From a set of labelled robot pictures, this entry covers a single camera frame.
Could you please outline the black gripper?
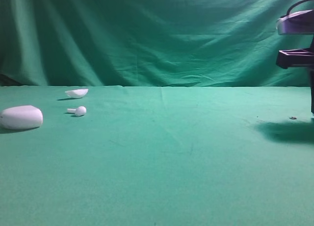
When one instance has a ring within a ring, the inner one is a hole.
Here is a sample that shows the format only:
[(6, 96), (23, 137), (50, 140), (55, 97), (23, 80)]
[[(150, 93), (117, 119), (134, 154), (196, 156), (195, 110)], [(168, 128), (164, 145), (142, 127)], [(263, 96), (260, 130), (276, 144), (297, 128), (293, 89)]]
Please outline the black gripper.
[(288, 69), (291, 67), (307, 67), (311, 88), (311, 113), (314, 113), (314, 39), (308, 48), (279, 50), (276, 65)]

